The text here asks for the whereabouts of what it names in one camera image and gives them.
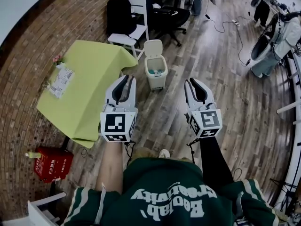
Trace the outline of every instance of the leg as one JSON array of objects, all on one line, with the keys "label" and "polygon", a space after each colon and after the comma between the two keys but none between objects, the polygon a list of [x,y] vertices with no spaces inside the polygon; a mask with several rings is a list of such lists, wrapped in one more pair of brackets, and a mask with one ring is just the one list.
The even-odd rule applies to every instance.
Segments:
[{"label": "leg", "polygon": [[269,17],[269,5],[267,3],[264,3],[264,5],[262,6],[262,12],[260,16],[260,24],[263,27],[265,27],[268,17]]},{"label": "leg", "polygon": [[200,140],[204,182],[216,190],[234,182],[215,137]]},{"label": "leg", "polygon": [[133,161],[135,161],[138,158],[146,158],[146,157],[154,158],[157,157],[157,154],[147,147],[139,147],[135,149],[135,152],[132,156],[132,160],[129,164],[131,164]]},{"label": "leg", "polygon": [[184,5],[185,5],[185,0],[181,0],[180,8],[184,9]]},{"label": "leg", "polygon": [[267,68],[266,71],[262,72],[264,75],[266,76],[270,76],[272,70],[275,68],[275,66],[278,64],[278,62],[281,60],[281,58],[276,54],[276,53],[272,53],[269,56],[269,60],[270,60],[270,66],[269,68]]},{"label": "leg", "polygon": [[193,15],[199,16],[202,9],[202,0],[193,0],[191,11]]},{"label": "leg", "polygon": [[274,66],[278,63],[278,61],[274,57],[274,53],[269,54],[267,57],[265,57],[263,60],[255,64],[251,71],[253,74],[257,77],[259,77],[261,74],[269,73]]},{"label": "leg", "polygon": [[135,57],[135,59],[137,59],[137,54],[136,54],[136,50],[135,50],[135,46],[131,46],[132,51],[133,51],[133,56]]},{"label": "leg", "polygon": [[257,6],[256,10],[255,10],[255,14],[254,14],[254,20],[257,22],[258,19],[260,18],[261,15],[261,7],[262,7],[262,1],[260,2],[260,4]]}]

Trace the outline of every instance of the red crate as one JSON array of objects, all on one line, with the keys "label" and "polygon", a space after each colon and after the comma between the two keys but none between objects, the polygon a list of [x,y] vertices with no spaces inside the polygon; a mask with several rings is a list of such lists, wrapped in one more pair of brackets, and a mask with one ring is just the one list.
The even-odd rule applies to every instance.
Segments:
[{"label": "red crate", "polygon": [[34,171],[45,183],[64,179],[69,173],[72,153],[51,147],[39,147],[36,152],[41,153],[42,156],[36,159]]}]

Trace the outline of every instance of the black office chair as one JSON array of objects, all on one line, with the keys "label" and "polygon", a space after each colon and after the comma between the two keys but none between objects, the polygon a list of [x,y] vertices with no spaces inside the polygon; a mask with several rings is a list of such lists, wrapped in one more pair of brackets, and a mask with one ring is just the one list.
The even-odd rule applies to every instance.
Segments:
[{"label": "black office chair", "polygon": [[[162,8],[153,8],[154,3],[159,4]],[[182,44],[174,32],[182,31],[183,34],[186,34],[186,29],[180,28],[180,26],[186,23],[190,12],[181,8],[163,7],[162,0],[146,0],[146,9],[149,30],[159,31],[155,39],[159,39],[164,34],[169,34],[177,42],[177,46],[180,47]]]}]

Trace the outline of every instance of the brick wall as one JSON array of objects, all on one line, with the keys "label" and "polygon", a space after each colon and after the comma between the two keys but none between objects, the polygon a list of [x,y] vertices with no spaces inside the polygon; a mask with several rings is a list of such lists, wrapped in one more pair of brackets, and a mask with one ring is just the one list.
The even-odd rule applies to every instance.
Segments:
[{"label": "brick wall", "polygon": [[23,217],[27,200],[46,197],[50,185],[33,173],[27,151],[59,147],[64,135],[37,109],[51,59],[76,40],[106,40],[108,0],[40,0],[0,48],[0,217]]}]

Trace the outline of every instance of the green sweatshirt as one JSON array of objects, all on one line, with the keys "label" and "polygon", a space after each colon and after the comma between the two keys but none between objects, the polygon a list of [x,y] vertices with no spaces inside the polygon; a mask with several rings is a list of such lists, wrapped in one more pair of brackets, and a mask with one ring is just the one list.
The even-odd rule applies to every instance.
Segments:
[{"label": "green sweatshirt", "polygon": [[124,171],[123,194],[78,188],[63,226],[277,226],[256,180],[212,190],[189,162],[140,158]]}]

